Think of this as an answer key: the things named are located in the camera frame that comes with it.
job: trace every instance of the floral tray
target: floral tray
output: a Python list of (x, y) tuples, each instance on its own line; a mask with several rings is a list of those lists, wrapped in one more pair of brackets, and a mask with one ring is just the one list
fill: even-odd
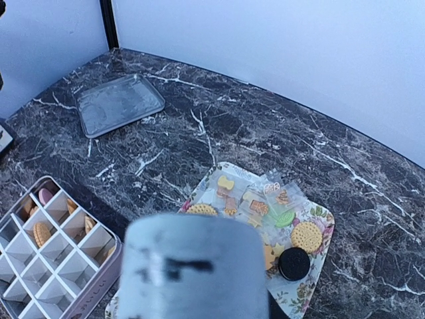
[[(217, 180), (223, 175), (227, 176), (229, 179), (236, 180), (234, 187), (243, 189), (241, 191), (242, 193), (244, 193), (247, 185), (256, 183), (260, 180), (260, 177), (241, 167), (227, 162), (220, 162), (216, 167), (212, 167), (204, 176), (191, 196), (182, 208), (180, 208), (179, 213), (186, 213), (193, 204), (204, 203), (212, 205), (217, 209), (218, 215), (221, 217), (234, 218), (256, 227), (263, 238), (265, 246), (271, 247), (270, 251), (276, 256), (275, 261), (272, 263), (273, 266), (266, 271), (268, 277), (267, 289), (276, 299), (280, 308), (291, 319), (302, 318), (313, 296), (331, 242), (335, 226), (332, 214), (326, 208), (306, 200), (303, 202), (303, 205), (293, 207), (293, 210), (296, 212), (296, 217), (291, 225), (284, 228), (270, 226), (269, 223), (261, 223), (261, 218), (263, 217), (259, 217), (253, 222), (247, 214), (243, 214), (239, 210), (234, 215), (229, 215), (224, 212), (224, 206), (220, 206), (216, 196), (218, 189)], [(323, 233), (323, 242), (319, 249), (309, 254), (311, 259), (309, 274), (302, 280), (290, 282), (285, 280), (279, 273), (277, 259), (285, 249), (292, 247), (290, 238), (291, 232), (297, 223), (303, 221), (311, 221), (320, 228)], [(106, 308), (106, 318), (117, 319), (117, 310), (118, 293), (113, 297)]]

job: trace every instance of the white divider grid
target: white divider grid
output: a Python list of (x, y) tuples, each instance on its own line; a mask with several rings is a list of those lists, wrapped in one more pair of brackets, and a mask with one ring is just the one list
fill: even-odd
[[(81, 206), (70, 215), (66, 200), (75, 201), (53, 180), (48, 183), (49, 190), (58, 191), (45, 206), (37, 197), (39, 186), (0, 223), (0, 297), (14, 318), (61, 318), (116, 245), (114, 236)], [(38, 209), (24, 221), (28, 201)], [(88, 234), (85, 216), (96, 222)], [(34, 235), (38, 222), (51, 233), (42, 247)]]

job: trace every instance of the black pole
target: black pole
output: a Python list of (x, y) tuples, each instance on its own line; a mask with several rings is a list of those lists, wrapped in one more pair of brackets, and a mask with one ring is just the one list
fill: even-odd
[(112, 10), (112, 0), (100, 0), (100, 9), (104, 20), (105, 34), (108, 40), (109, 49), (119, 48), (117, 29), (115, 26), (114, 11)]

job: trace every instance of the pink cookie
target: pink cookie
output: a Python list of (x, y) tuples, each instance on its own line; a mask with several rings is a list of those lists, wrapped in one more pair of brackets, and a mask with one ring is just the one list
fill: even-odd
[(53, 195), (51, 192), (49, 192), (47, 189), (42, 188), (39, 191), (39, 199), (40, 203), (44, 206), (52, 199)]

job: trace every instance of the black marking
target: black marking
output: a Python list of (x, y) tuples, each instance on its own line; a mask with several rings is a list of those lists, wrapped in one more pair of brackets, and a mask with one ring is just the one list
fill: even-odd
[[(210, 261), (178, 261), (172, 258), (164, 258), (162, 268), (159, 272), (168, 281), (180, 281), (181, 272), (184, 268), (191, 268), (199, 272), (214, 272), (214, 265)], [(148, 268), (141, 268), (136, 272), (145, 283), (152, 283)]]

